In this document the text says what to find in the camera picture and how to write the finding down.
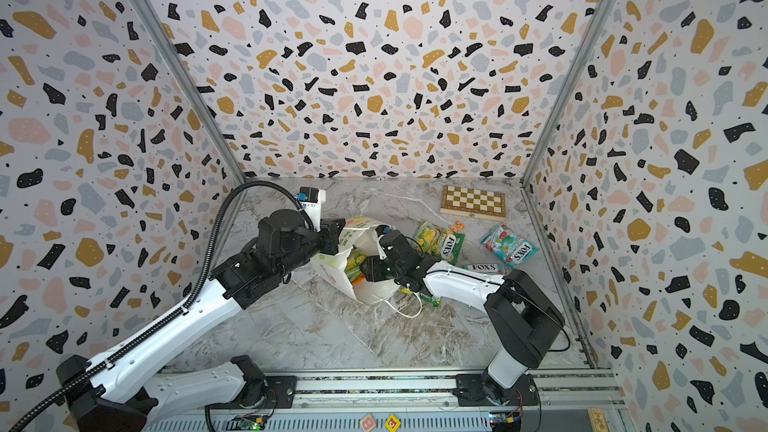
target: green candy bag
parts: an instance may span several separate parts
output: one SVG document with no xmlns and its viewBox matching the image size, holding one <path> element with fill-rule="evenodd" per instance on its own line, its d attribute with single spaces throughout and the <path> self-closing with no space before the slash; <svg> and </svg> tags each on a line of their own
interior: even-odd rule
<svg viewBox="0 0 768 432">
<path fill-rule="evenodd" d="M 456 234 L 449 228 L 438 227 L 425 220 L 418 226 L 414 239 L 425 254 L 456 265 L 458 254 L 462 251 L 464 234 Z"/>
</svg>

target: white cable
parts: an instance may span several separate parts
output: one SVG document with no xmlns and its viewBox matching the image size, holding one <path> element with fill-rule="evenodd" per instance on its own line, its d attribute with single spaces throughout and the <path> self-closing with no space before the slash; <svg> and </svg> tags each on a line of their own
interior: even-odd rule
<svg viewBox="0 0 768 432">
<path fill-rule="evenodd" d="M 422 309 L 424 308 L 424 306 L 423 306 L 423 304 L 422 304 L 422 298 L 418 296 L 418 293 L 417 293 L 417 292 L 413 292 L 413 293 L 412 293 L 412 295 L 414 295 L 414 296 L 416 297 L 416 300 L 418 301 L 418 312 L 416 312 L 416 315 L 407 315 L 407 314 L 404 314 L 403 312 L 400 312 L 400 311 L 399 311 L 399 310 L 398 310 L 398 309 L 397 309 L 397 308 L 396 308 L 394 305 L 392 305 L 392 304 L 391 304 L 391 303 L 390 303 L 388 300 L 386 300 L 386 299 L 384 299 L 384 298 L 381 298 L 381 297 L 379 297 L 378 295 L 374 295 L 374 297 L 378 298 L 379 300 L 378 300 L 378 301 L 376 301 L 376 302 L 374 302 L 374 303 L 373 303 L 373 305 L 376 305 L 376 304 L 378 304 L 379 302 L 384 302 L 385 304 L 389 305 L 389 307 L 390 307 L 390 308 L 391 308 L 393 311 L 397 312 L 398 314 L 402 315 L 402 316 L 403 316 L 403 317 L 405 317 L 405 318 L 417 318 L 417 317 L 418 317 L 418 315 L 419 315 L 419 314 L 422 312 Z"/>
</svg>

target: chessboard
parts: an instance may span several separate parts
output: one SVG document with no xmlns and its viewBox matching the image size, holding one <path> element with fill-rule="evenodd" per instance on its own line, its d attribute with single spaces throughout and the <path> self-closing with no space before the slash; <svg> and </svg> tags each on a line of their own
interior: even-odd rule
<svg viewBox="0 0 768 432">
<path fill-rule="evenodd" d="M 440 212 L 504 222 L 507 217 L 506 199 L 502 192 L 445 186 L 442 190 Z"/>
</svg>

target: wooden block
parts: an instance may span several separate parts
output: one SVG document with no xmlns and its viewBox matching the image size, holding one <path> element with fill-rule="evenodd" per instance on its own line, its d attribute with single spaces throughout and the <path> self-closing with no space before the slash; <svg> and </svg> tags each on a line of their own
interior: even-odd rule
<svg viewBox="0 0 768 432">
<path fill-rule="evenodd" d="M 589 408 L 589 421 L 592 424 L 593 432 L 608 432 L 608 423 L 605 420 L 603 409 Z"/>
<path fill-rule="evenodd" d="M 503 192 L 479 188 L 445 186 L 442 189 L 440 212 L 504 222 L 507 218 L 506 196 Z"/>
</svg>

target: metal frame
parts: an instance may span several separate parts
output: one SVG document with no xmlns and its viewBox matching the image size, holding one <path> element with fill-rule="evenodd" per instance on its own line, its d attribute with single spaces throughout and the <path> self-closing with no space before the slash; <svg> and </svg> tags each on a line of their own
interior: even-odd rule
<svg viewBox="0 0 768 432">
<path fill-rule="evenodd" d="M 592 21 L 589 23 L 587 33 L 584 34 L 584 38 L 576 51 L 576 56 L 571 62 L 571 67 L 565 74 L 563 88 L 560 89 L 558 98 L 554 101 L 554 105 L 552 105 L 552 113 L 549 114 L 547 121 L 544 123 L 542 132 L 539 134 L 533 153 L 531 154 L 531 158 L 528 160 L 528 165 L 525 167 L 525 172 L 521 178 L 523 185 L 530 183 L 535 172 L 535 164 L 538 164 L 544 151 L 547 149 L 546 143 L 554 134 L 555 127 L 560 122 L 560 119 L 565 112 L 565 106 L 571 100 L 571 95 L 573 95 L 573 91 L 576 88 L 578 79 L 581 76 L 581 71 L 584 70 L 587 62 L 589 62 L 590 54 L 592 53 L 594 46 L 598 43 L 600 32 L 603 30 L 603 25 L 605 25 L 605 21 L 608 20 L 610 12 L 614 8 L 615 1 L 616 0 L 600 0 L 598 6 L 595 7 L 594 17 L 592 17 Z"/>
<path fill-rule="evenodd" d="M 564 316 L 570 322 L 571 329 L 578 334 L 578 342 L 581 344 L 581 350 L 584 352 L 584 355 L 587 358 L 589 367 L 592 369 L 598 368 L 597 352 L 595 352 L 592 344 L 587 339 L 587 337 L 589 337 L 587 330 L 584 328 L 584 323 L 579 320 L 578 312 L 576 311 L 576 307 L 571 300 L 571 293 L 568 291 L 568 285 L 565 283 L 565 280 L 563 280 L 563 276 L 560 273 L 560 265 L 558 264 L 557 256 L 554 254 L 554 250 L 552 249 L 552 243 L 547 237 L 544 226 L 542 225 L 542 221 L 540 221 L 538 218 L 535 198 L 525 187 L 522 187 L 522 195 L 525 202 L 525 207 L 528 209 L 528 214 L 531 216 L 531 222 L 533 223 L 533 228 L 536 231 L 538 243 L 542 249 L 542 254 L 544 254 L 544 260 L 547 261 L 549 271 L 552 273 L 554 286 L 557 288 L 558 295 L 560 295 L 560 300 L 563 303 L 563 309 L 565 311 Z"/>
<path fill-rule="evenodd" d="M 208 137 L 218 150 L 224 164 L 229 168 L 235 182 L 238 184 L 244 182 L 245 176 L 240 169 L 240 164 L 226 144 L 215 120 L 207 112 L 208 105 L 197 91 L 197 87 L 178 54 L 175 53 L 175 48 L 164 33 L 162 24 L 149 0 L 129 1 L 145 25 L 147 34 L 170 68 L 173 77 L 178 81 L 183 93 L 192 102 L 193 107 L 200 111 L 198 117 L 204 124 Z M 615 0 L 600 0 L 598 3 L 587 33 L 584 35 L 584 39 L 568 69 L 563 88 L 552 107 L 552 114 L 544 124 L 522 176 L 525 205 L 531 215 L 554 283 L 562 298 L 570 297 L 570 293 L 562 275 L 559 274 L 560 267 L 557 256 L 536 213 L 535 197 L 526 189 L 526 185 L 531 182 L 536 167 L 545 154 L 547 143 L 562 119 L 565 107 L 576 87 L 581 72 L 589 61 L 590 54 L 600 37 L 600 32 L 610 16 L 614 2 Z M 223 231 L 220 236 L 222 244 L 226 241 L 226 236 L 244 199 L 244 194 L 237 197 L 230 207 L 231 212 L 224 220 Z M 221 248 L 218 248 L 214 263 L 216 263 L 220 250 Z M 586 340 L 586 330 L 584 330 L 573 304 L 565 299 L 563 304 L 565 315 L 571 322 L 571 327 L 580 336 L 591 369 L 580 368 L 575 365 L 573 368 L 563 366 L 559 369 L 530 370 L 529 373 L 539 388 L 542 410 L 547 412 L 548 410 L 583 410 L 588 407 L 599 407 L 605 410 L 609 427 L 614 432 L 617 430 L 634 430 L 613 373 L 608 369 L 596 368 L 595 358 L 597 356 Z M 509 408 L 484 408 L 482 410 L 480 408 L 460 408 L 456 397 L 450 392 L 450 389 L 456 386 L 454 379 L 456 374 L 479 372 L 480 370 L 466 368 L 274 371 L 267 375 L 292 374 L 296 375 L 299 381 L 296 385 L 293 408 L 274 411 L 272 421 L 275 426 L 267 429 L 283 429 L 283 427 L 278 426 L 292 424 L 287 426 L 290 428 L 284 430 L 310 428 L 310 426 L 314 430 L 328 430 L 326 428 L 327 420 L 333 417 L 348 420 L 350 430 L 358 430 L 359 425 L 352 418 L 358 420 L 364 411 L 366 414 L 373 413 L 379 422 L 383 414 L 407 412 L 413 416 L 413 426 L 409 422 L 408 427 L 404 427 L 408 430 L 456 430 L 450 428 L 450 424 L 456 423 L 453 420 L 465 421 L 462 423 L 466 426 L 461 426 L 460 430 L 490 430 L 487 422 L 488 412 L 490 410 L 510 410 Z M 536 409 L 536 407 L 524 408 L 526 412 Z M 242 410 L 216 410 L 213 417 L 214 422 L 217 423 L 217 429 L 222 430 L 222 426 L 229 419 L 235 418 L 238 414 L 242 415 L 242 413 Z M 430 414 L 439 415 L 441 418 L 439 427 L 437 421 L 434 424 L 428 422 L 431 417 Z M 316 420 L 326 420 L 323 422 L 325 426 L 321 426 L 320 422 L 315 422 Z M 473 426 L 469 426 L 469 420 L 472 420 Z M 191 411 L 161 421 L 150 427 L 149 430 L 205 430 L 202 410 Z"/>
<path fill-rule="evenodd" d="M 155 13 L 154 7 L 152 7 L 149 0 L 128 1 L 136 14 L 139 15 L 141 23 L 144 25 L 153 44 L 158 48 L 160 56 L 162 56 L 165 64 L 170 69 L 171 75 L 178 81 L 182 93 L 186 95 L 190 102 L 192 102 L 192 107 L 198 111 L 197 117 L 203 123 L 208 137 L 221 156 L 221 160 L 230 170 L 230 174 L 234 177 L 235 182 L 237 184 L 243 183 L 245 181 L 245 174 L 242 169 L 240 169 L 240 164 L 232 153 L 232 150 L 226 144 L 224 136 L 221 134 L 221 130 L 219 130 L 219 127 L 216 125 L 216 121 L 208 113 L 208 105 L 205 103 L 205 100 L 203 100 L 200 92 L 197 91 L 197 87 L 192 81 L 192 77 L 189 75 L 187 68 L 176 53 L 174 44 L 170 42 L 170 38 L 165 34 L 163 24 Z"/>
<path fill-rule="evenodd" d="M 552 106 L 552 113 L 547 118 L 542 128 L 542 133 L 539 135 L 536 145 L 534 146 L 533 153 L 528 160 L 528 165 L 525 167 L 525 172 L 521 178 L 521 188 L 523 200 L 525 206 L 528 209 L 528 214 L 531 216 L 536 235 L 538 236 L 539 244 L 542 246 L 542 252 L 549 266 L 549 270 L 552 273 L 552 279 L 555 286 L 560 293 L 563 306 L 565 308 L 566 316 L 571 322 L 571 327 L 579 335 L 579 341 L 584 347 L 584 352 L 587 356 L 587 360 L 591 368 L 597 367 L 597 353 L 587 339 L 587 330 L 584 327 L 584 323 L 579 320 L 578 313 L 572 303 L 569 300 L 571 294 L 568 291 L 568 286 L 564 283 L 563 277 L 560 274 L 560 265 L 557 255 L 552 248 L 552 243 L 548 239 L 545 233 L 544 226 L 538 217 L 538 210 L 536 209 L 536 197 L 528 189 L 528 184 L 532 183 L 534 174 L 537 171 L 538 164 L 542 160 L 545 151 L 547 150 L 547 144 L 554 135 L 557 125 L 565 114 L 565 107 L 571 100 L 573 91 L 576 88 L 579 77 L 584 68 L 587 66 L 587 62 L 590 60 L 590 56 L 600 38 L 600 33 L 608 20 L 610 13 L 614 9 L 614 3 L 616 0 L 600 0 L 598 6 L 595 8 L 594 17 L 587 28 L 587 33 L 584 34 L 584 39 L 579 44 L 576 56 L 571 62 L 571 67 L 568 69 L 568 73 L 565 76 L 565 82 L 563 88 L 558 94 L 558 98 Z"/>
<path fill-rule="evenodd" d="M 273 375 L 298 377 L 293 407 L 278 409 L 266 430 L 360 430 L 358 420 L 371 414 L 379 427 L 390 414 L 406 419 L 403 430 L 427 432 L 448 430 L 490 430 L 491 412 L 511 411 L 509 407 L 459 407 L 451 389 L 456 374 L 478 374 L 473 369 L 351 369 L 276 370 Z M 614 375 L 607 369 L 537 369 L 530 373 L 538 388 L 542 413 L 555 410 L 604 410 L 610 430 L 634 430 Z M 523 407 L 536 418 L 538 406 Z M 213 410 L 217 430 L 251 411 Z M 264 410 L 268 415 L 271 410 Z M 180 414 L 152 425 L 148 430 L 205 430 L 201 410 Z"/>
</svg>

